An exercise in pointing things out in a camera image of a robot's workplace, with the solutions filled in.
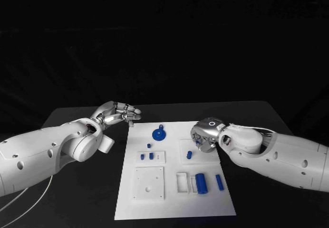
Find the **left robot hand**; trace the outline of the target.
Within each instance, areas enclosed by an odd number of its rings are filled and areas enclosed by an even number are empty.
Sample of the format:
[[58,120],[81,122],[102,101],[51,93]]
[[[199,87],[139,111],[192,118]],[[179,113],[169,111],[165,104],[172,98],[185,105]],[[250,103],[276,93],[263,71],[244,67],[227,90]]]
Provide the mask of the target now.
[[91,119],[102,130],[120,122],[127,122],[128,126],[133,127],[133,121],[141,119],[141,111],[128,104],[108,101],[94,111]]

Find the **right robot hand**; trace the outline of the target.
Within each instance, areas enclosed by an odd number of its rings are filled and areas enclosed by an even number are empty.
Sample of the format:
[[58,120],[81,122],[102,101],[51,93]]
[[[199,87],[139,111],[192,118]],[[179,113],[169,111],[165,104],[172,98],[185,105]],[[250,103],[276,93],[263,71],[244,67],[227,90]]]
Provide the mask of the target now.
[[190,130],[190,138],[201,152],[209,153],[216,149],[219,134],[227,124],[216,118],[201,120]]

